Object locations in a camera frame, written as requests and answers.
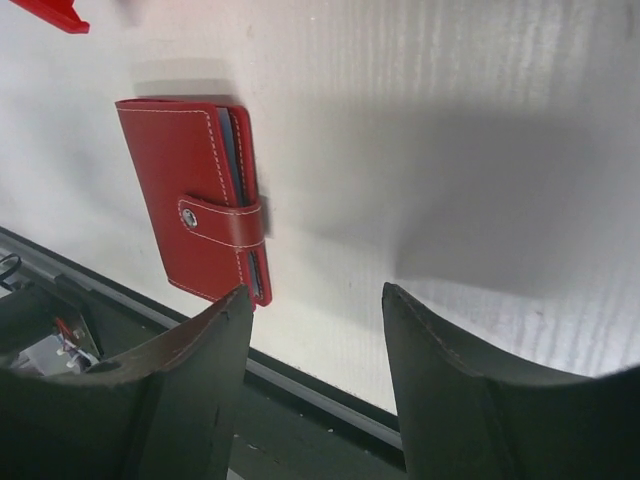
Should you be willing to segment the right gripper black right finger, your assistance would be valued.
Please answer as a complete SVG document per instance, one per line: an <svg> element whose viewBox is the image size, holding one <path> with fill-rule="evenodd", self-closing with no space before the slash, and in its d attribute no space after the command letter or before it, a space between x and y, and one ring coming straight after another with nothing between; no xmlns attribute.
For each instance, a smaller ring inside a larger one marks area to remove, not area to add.
<svg viewBox="0 0 640 480"><path fill-rule="evenodd" d="M395 284L382 310L412 479L635 479L639 371L590 378L501 350Z"/></svg>

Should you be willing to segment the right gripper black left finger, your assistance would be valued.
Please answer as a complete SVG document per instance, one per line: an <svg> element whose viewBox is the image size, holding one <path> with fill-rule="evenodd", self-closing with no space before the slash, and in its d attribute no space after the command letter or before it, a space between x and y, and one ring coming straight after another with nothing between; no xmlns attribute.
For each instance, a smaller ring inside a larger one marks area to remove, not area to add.
<svg viewBox="0 0 640 480"><path fill-rule="evenodd" d="M1 373L5 479L223 479L253 307L240 286L82 374Z"/></svg>

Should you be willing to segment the red leather card holder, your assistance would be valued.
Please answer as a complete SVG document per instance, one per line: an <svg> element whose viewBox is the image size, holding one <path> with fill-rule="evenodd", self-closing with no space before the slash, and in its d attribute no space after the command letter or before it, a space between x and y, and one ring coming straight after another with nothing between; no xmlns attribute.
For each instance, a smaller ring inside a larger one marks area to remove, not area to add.
<svg viewBox="0 0 640 480"><path fill-rule="evenodd" d="M215 302L272 301L250 116L241 105L116 102L170 284Z"/></svg>

